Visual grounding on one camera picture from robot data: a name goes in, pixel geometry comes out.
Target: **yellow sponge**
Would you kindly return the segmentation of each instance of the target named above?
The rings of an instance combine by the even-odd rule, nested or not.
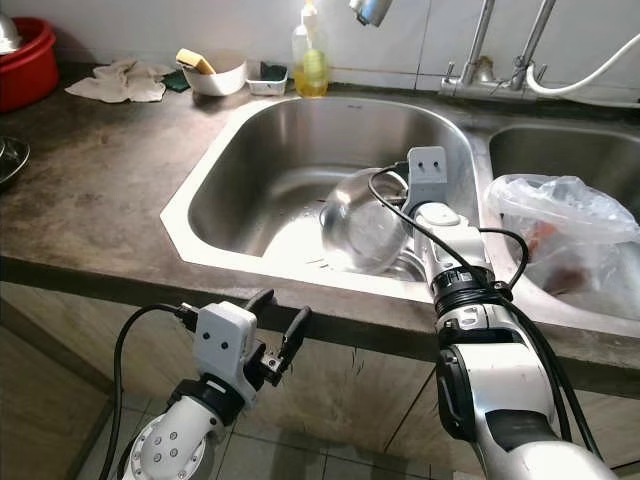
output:
[[[207,62],[206,58],[204,58],[199,53],[192,52],[191,50],[187,50],[186,48],[181,48],[180,51],[176,54],[176,62],[189,65],[190,67],[195,68],[200,73],[203,73],[205,75],[213,75],[214,73],[216,73],[209,62]]]

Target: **countertop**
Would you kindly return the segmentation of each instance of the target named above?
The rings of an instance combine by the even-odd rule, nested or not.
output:
[[[167,91],[162,102],[123,104],[64,92],[89,72],[84,65],[61,66],[52,95],[0,119],[3,135],[31,146],[27,168],[0,196],[3,281],[132,305],[242,302],[273,288],[278,307],[260,319],[263,328],[283,330],[294,309],[309,305],[315,314],[313,338],[435,359],[429,303],[180,259],[160,212],[229,115],[252,101],[248,89],[224,98]],[[357,89],[345,88],[358,95]],[[579,330],[544,332],[578,388],[640,398],[637,341],[620,350],[626,356],[612,356],[606,342],[594,346]],[[621,379],[627,386],[618,385]]]

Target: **dish towel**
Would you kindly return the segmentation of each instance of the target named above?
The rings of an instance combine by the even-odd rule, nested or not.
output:
[[[149,65],[127,58],[93,69],[95,78],[87,77],[65,88],[67,93],[102,100],[107,103],[159,102],[166,89],[162,77],[173,72],[164,65]]]

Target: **dish soap bottle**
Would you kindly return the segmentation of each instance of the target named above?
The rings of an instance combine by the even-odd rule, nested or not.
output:
[[[301,97],[323,97],[329,86],[325,55],[325,35],[318,22],[318,10],[312,0],[305,0],[300,11],[300,25],[293,31],[293,80]]]

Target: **clear plastic bag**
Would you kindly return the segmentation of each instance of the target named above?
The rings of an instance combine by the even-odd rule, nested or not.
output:
[[[622,259],[640,252],[633,215],[578,177],[505,175],[492,182],[486,199],[505,228],[527,241],[527,276],[551,294],[608,294]]]

